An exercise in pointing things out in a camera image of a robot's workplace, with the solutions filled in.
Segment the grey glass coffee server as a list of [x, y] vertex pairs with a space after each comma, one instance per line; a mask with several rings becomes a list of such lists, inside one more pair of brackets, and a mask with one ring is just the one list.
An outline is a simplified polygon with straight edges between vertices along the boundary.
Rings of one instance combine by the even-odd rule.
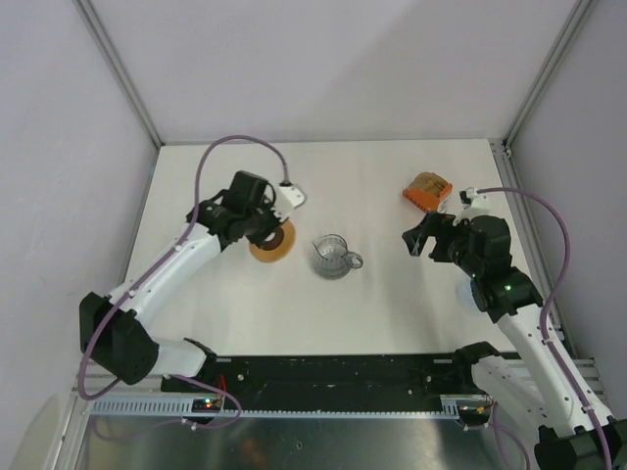
[[364, 265], [360, 254], [349, 249], [346, 240], [327, 234], [312, 241], [313, 271], [323, 279], [339, 280]]

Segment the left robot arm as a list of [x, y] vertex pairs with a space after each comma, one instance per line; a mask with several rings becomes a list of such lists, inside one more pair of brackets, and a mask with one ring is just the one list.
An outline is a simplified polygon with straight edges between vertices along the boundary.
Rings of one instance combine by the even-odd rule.
[[293, 245], [289, 218], [306, 200], [293, 183], [272, 186], [240, 170], [228, 188], [197, 203], [180, 232], [137, 279], [79, 304], [83, 353], [117, 380], [134, 385], [150, 374], [181, 375], [193, 390], [209, 389], [217, 369], [209, 350], [191, 339], [158, 339], [148, 328], [169, 297], [227, 247], [247, 239], [253, 248], [284, 257]]

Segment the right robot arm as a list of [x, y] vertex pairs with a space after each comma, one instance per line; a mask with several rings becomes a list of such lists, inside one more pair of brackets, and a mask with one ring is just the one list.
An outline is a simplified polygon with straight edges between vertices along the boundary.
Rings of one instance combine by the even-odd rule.
[[511, 417], [537, 430], [534, 446], [542, 469], [619, 469], [626, 464], [626, 422], [598, 398], [542, 318], [543, 300], [527, 274], [512, 263], [507, 222], [492, 215], [457, 221], [428, 213], [403, 233], [410, 254], [421, 255], [428, 238], [430, 258], [458, 266], [470, 280], [477, 308], [507, 336], [530, 378], [520, 379], [489, 343], [456, 351], [454, 385], [478, 389]]

